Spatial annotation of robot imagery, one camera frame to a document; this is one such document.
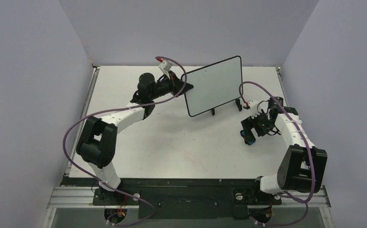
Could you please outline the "blue heart eraser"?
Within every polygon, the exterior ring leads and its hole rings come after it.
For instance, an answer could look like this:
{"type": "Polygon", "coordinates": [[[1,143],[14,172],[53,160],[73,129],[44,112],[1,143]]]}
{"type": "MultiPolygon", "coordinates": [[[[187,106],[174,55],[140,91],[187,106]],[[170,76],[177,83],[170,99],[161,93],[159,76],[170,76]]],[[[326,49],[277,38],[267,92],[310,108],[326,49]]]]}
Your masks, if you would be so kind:
{"type": "Polygon", "coordinates": [[[246,145],[253,145],[256,142],[256,139],[251,132],[251,130],[240,130],[240,135],[244,140],[244,143],[246,145]]]}

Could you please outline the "black framed whiteboard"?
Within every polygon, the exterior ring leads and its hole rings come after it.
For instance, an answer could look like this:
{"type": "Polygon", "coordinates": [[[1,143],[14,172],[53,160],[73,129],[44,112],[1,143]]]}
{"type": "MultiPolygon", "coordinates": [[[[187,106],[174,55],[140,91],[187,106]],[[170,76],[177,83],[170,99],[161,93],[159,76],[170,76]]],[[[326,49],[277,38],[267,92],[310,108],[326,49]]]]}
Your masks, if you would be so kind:
{"type": "Polygon", "coordinates": [[[186,73],[186,82],[193,85],[184,94],[190,117],[208,111],[215,115],[215,108],[229,102],[235,102],[238,111],[242,111],[240,85],[243,77],[240,56],[189,71],[186,73]]]}

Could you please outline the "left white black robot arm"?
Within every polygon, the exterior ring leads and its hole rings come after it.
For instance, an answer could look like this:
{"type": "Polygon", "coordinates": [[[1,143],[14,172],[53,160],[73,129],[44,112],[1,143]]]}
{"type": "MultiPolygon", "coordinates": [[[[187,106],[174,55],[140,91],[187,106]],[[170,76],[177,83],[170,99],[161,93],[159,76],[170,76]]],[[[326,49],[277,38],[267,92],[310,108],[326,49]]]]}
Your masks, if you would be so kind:
{"type": "Polygon", "coordinates": [[[151,73],[143,73],[127,110],[99,118],[87,118],[76,152],[101,179],[98,183],[100,192],[111,204],[118,204],[124,198],[123,183],[112,164],[117,135],[132,124],[146,119],[155,108],[155,99],[166,94],[180,96],[193,88],[192,84],[179,79],[173,71],[168,71],[158,80],[151,73]]]}

